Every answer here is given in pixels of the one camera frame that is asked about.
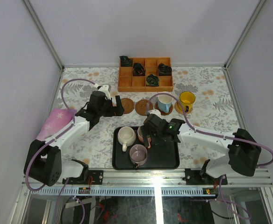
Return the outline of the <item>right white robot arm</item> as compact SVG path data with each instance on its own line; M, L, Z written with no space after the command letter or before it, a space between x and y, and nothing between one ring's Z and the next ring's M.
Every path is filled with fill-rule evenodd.
M261 153L261 148L244 129L238 129L235 133L222 133L199 129L180 119L168 122L156 114L149 114L141 130L150 135L155 145L166 142L191 143L222 153L222 157L204 162L200 179L205 184L232 173L254 176Z

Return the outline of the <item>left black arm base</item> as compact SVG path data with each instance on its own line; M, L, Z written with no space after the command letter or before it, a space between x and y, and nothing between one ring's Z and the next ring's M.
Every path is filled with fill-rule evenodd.
M68 179L67 184L102 185L103 170L90 170L86 163L78 160L64 161L60 177L63 183Z

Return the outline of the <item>brown wooden coaster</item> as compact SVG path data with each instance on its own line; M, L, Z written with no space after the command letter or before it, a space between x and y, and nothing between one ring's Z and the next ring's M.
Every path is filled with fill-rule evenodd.
M146 100L146 99L139 100L136 103L135 110L139 115L141 115L141 116L146 115L147 103L149 103L149 110L152 110L153 109L153 104L151 102L149 102L148 100Z
M168 113L163 112L162 110L160 110L159 107L158 107L158 103L157 103L157 102L155 103L155 107L154 107L154 108L157 109L158 111L160 111L160 112L161 112L161 115L166 116L166 115L171 114L171 112L172 112L172 110L173 110L173 105L171 105L171 107L170 107Z
M135 104L130 98L122 98L121 103L124 108L124 114L131 113L134 110Z

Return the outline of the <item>woven rattan coaster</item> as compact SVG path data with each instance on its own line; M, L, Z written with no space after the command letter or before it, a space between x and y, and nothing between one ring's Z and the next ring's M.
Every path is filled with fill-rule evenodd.
M190 107L188 108L188 111L186 112L186 114L190 114L192 112L193 105L187 105L187 106L190 106ZM174 108L175 108L177 113L183 114L183 111L179 108L178 102L175 102Z

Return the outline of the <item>yellow ceramic cup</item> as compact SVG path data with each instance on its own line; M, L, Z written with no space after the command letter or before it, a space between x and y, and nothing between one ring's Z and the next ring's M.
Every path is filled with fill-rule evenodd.
M178 104L178 107L181 110L184 110L186 113L190 113L192 111L196 97L192 92L184 91L180 94L179 100L181 104Z

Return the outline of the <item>light blue ceramic cup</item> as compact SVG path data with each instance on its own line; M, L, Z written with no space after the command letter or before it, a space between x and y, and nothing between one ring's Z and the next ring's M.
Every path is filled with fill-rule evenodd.
M165 94L158 95L158 108L160 111L168 113L170 111L171 106L172 106L171 96Z

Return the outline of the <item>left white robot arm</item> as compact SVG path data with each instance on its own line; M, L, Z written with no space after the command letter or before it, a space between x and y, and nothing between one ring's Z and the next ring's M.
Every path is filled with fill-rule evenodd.
M47 186L54 185L60 178L86 183L89 180L88 165L76 159L63 161L62 150L90 131L101 117L122 116L124 107L120 96L117 95L115 100L114 105L109 85L99 86L83 108L70 112L70 121L61 130L45 140L34 140L24 167L25 181L33 178Z

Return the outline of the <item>pink ceramic cup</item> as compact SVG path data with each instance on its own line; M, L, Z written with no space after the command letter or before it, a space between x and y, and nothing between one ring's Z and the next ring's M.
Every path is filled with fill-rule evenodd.
M140 142L141 142L142 144L144 144L144 139L143 139L141 127L139 127L139 128L137 129L137 135L138 135L138 139L140 140ZM150 138L150 135L147 135L147 140L148 140L148 143L149 143L149 146L148 146L147 148L151 148L151 138Z

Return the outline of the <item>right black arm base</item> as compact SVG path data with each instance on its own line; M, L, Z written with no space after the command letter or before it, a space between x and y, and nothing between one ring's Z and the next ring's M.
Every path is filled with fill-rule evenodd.
M206 173L206 167L210 160L206 160L201 168L197 169L185 169L185 176L182 180L186 182L186 185L215 185L219 184L221 177L213 178Z

